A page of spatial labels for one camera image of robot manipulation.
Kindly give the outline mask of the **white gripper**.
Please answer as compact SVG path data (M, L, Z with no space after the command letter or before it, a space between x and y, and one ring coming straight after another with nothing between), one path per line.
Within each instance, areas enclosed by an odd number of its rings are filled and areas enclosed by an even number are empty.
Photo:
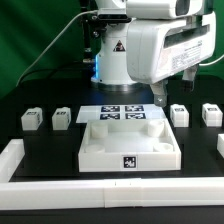
M163 79L184 70L182 89L192 92L198 63L212 56L215 39L215 13L203 15L198 24L188 24L186 19L136 19L127 32L128 74L134 81L151 84L154 104L165 107L167 81Z

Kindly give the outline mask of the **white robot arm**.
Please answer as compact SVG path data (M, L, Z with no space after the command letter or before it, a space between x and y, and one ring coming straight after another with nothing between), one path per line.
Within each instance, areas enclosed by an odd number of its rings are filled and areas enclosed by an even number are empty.
M101 35L92 82L112 91L148 85L167 103L167 79L179 72L194 89L199 63L215 49L214 0L95 0Z

